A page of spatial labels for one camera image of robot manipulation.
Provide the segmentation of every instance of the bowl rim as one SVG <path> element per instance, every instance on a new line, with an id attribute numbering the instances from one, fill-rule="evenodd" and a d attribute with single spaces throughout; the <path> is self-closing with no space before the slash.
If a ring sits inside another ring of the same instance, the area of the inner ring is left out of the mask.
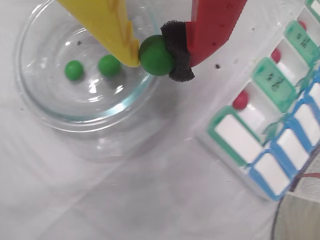
<path id="1" fill-rule="evenodd" d="M 149 17 L 152 22 L 155 34 L 159 34 L 159 28 L 153 17 L 152 11 L 148 6 L 147 1 L 143 1 L 143 5 L 147 7 Z M 159 81 L 157 77 L 147 75 L 141 83 L 127 96 L 122 102 L 117 103 L 110 109 L 87 116 L 67 116 L 54 112 L 43 106 L 33 94 L 28 90 L 22 75 L 21 55 L 24 49 L 26 35 L 31 28 L 35 19 L 47 7 L 49 7 L 56 0 L 43 0 L 32 11 L 28 21 L 22 26 L 22 30 L 18 35 L 15 43 L 13 69 L 14 80 L 18 94 L 21 96 L 24 104 L 33 113 L 33 115 L 45 125 L 64 132 L 85 133 L 103 130 L 112 127 L 134 114 L 140 107 L 142 107 L 148 99 L 153 95 Z"/>

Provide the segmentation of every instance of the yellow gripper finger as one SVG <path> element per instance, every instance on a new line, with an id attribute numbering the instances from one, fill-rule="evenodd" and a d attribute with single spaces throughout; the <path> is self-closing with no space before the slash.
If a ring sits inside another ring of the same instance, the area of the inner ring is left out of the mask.
<path id="1" fill-rule="evenodd" d="M 58 0 L 111 54 L 139 67 L 139 40 L 128 20 L 125 0 Z"/>

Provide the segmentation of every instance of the white cloth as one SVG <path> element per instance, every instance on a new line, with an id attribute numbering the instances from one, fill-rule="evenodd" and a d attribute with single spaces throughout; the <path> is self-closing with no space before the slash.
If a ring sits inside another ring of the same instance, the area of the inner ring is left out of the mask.
<path id="1" fill-rule="evenodd" d="M 190 19 L 191 0 L 150 2 L 163 23 Z M 14 84 L 12 52 L 38 0 L 2 0 L 0 239 L 269 239 L 276 203 L 252 194 L 194 136 L 208 111 L 243 87 L 237 79 L 266 31 L 285 26 L 280 20 L 289 11 L 298 14 L 302 2 L 249 0 L 230 42 L 194 69 L 193 82 L 163 79 L 157 91 L 162 131 L 129 159 L 103 161 L 82 158 L 66 144 L 68 134 L 42 125 L 25 109 Z"/>

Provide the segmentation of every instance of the green ball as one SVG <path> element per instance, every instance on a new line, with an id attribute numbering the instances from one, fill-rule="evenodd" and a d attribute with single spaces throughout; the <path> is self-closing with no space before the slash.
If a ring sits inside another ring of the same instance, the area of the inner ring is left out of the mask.
<path id="1" fill-rule="evenodd" d="M 111 78 L 121 71 L 121 63 L 113 55 L 107 55 L 101 58 L 98 68 L 102 75 Z"/>
<path id="2" fill-rule="evenodd" d="M 169 74 L 176 64 L 162 35 L 150 36 L 144 40 L 139 50 L 139 59 L 144 70 L 154 76 Z"/>
<path id="3" fill-rule="evenodd" d="M 84 75 L 84 72 L 84 67 L 77 60 L 70 61 L 64 70 L 65 76 L 71 81 L 79 80 Z"/>

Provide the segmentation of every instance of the pill organizer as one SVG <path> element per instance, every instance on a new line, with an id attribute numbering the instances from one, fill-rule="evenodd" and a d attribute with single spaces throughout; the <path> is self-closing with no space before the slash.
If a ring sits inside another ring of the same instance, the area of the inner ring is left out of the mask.
<path id="1" fill-rule="evenodd" d="M 320 1 L 306 0 L 274 39 L 197 136 L 255 193 L 278 201 L 320 141 Z"/>

